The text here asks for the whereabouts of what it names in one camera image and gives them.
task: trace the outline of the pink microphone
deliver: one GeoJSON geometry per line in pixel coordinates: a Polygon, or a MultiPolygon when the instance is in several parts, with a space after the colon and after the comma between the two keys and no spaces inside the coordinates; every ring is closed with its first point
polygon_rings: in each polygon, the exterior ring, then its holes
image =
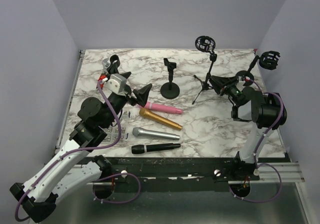
{"type": "Polygon", "coordinates": [[[181,109],[178,109],[178,108],[175,108],[172,106],[151,103],[150,101],[148,101],[146,103],[144,108],[149,109],[149,110],[163,112],[163,113],[182,114],[182,112],[183,112],[181,109]]]}

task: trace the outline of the gold microphone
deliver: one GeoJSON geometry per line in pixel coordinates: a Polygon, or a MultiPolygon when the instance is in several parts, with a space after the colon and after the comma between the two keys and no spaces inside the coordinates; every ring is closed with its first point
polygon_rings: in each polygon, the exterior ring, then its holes
{"type": "Polygon", "coordinates": [[[176,130],[181,130],[182,126],[179,125],[178,123],[175,123],[172,120],[168,120],[167,118],[164,118],[160,115],[157,115],[155,113],[153,113],[152,111],[145,109],[145,108],[141,108],[140,112],[139,112],[140,116],[144,117],[144,118],[148,118],[150,120],[153,120],[157,123],[160,123],[162,125],[165,125],[167,127],[170,127],[172,129],[176,129],[176,130]]]}

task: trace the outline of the black microphone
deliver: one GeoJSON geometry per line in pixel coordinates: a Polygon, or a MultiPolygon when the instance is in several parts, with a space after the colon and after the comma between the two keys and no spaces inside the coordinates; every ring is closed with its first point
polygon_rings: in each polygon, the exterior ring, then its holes
{"type": "Polygon", "coordinates": [[[133,145],[131,147],[132,154],[143,154],[154,151],[165,151],[180,148],[180,143],[164,143],[164,144],[152,144],[152,145],[133,145]]]}

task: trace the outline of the microphone handle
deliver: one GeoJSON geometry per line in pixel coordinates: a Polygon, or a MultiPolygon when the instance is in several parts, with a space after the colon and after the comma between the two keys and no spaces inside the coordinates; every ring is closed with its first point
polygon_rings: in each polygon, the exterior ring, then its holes
{"type": "Polygon", "coordinates": [[[179,135],[176,135],[173,133],[165,133],[162,131],[146,130],[146,129],[144,129],[139,136],[150,137],[150,138],[162,138],[162,139],[169,139],[169,140],[179,140],[180,139],[179,135]]]}
{"type": "Polygon", "coordinates": [[[181,145],[179,143],[151,144],[151,145],[146,145],[146,151],[147,152],[164,151],[164,150],[172,150],[180,147],[181,145]]]}

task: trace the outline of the marble table surface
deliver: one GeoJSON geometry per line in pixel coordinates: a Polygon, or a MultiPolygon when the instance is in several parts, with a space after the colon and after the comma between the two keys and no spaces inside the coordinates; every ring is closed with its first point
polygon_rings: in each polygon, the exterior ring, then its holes
{"type": "MultiPolygon", "coordinates": [[[[252,49],[216,49],[217,61],[212,68],[212,75],[232,77],[240,70],[246,70],[254,58],[252,49]]],[[[192,101],[201,90],[201,84],[194,79],[196,74],[204,79],[210,66],[209,55],[195,49],[100,49],[86,50],[83,63],[75,86],[70,111],[66,120],[62,144],[68,139],[75,124],[79,122],[77,112],[81,103],[88,97],[102,97],[96,91],[97,80],[102,72],[102,60],[117,54],[121,65],[119,72],[132,72],[128,85],[140,89],[152,83],[149,101],[183,109],[183,114],[155,113],[183,126],[181,131],[173,130],[152,120],[139,116],[139,108],[127,104],[125,108],[131,112],[131,118],[125,123],[131,132],[133,127],[175,133],[180,135],[181,148],[160,152],[148,152],[141,155],[131,154],[131,146],[137,144],[160,144],[170,140],[137,138],[132,135],[114,147],[95,150],[89,156],[104,155],[106,157],[234,157],[244,146],[251,131],[251,123],[233,121],[232,104],[226,96],[220,97],[213,90],[200,94],[196,103],[192,101]],[[163,58],[177,63],[173,82],[180,87],[180,95],[176,99],[167,100],[160,94],[162,84],[168,81],[167,67],[163,58]]],[[[263,81],[256,66],[252,70],[255,80],[264,89],[263,81]]],[[[108,97],[110,91],[104,90],[108,97]]],[[[275,131],[263,147],[260,157],[284,157],[284,147],[279,134],[275,131]]]]}

